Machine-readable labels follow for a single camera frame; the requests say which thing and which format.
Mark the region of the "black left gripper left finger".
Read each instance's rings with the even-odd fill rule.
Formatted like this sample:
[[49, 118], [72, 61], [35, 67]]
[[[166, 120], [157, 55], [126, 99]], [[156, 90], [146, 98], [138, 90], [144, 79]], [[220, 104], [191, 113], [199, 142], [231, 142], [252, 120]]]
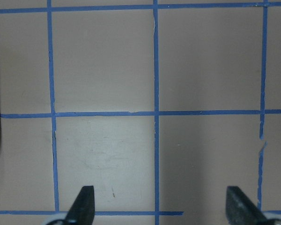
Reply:
[[68, 211], [66, 225], [91, 225], [95, 217], [95, 194], [93, 186], [83, 186]]

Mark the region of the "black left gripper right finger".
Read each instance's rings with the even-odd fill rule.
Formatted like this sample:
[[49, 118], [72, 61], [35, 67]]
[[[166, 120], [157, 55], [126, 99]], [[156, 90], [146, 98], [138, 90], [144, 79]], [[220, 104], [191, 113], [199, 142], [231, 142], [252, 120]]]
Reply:
[[225, 213], [230, 225], [261, 225], [267, 221], [238, 186], [228, 186], [226, 189]]

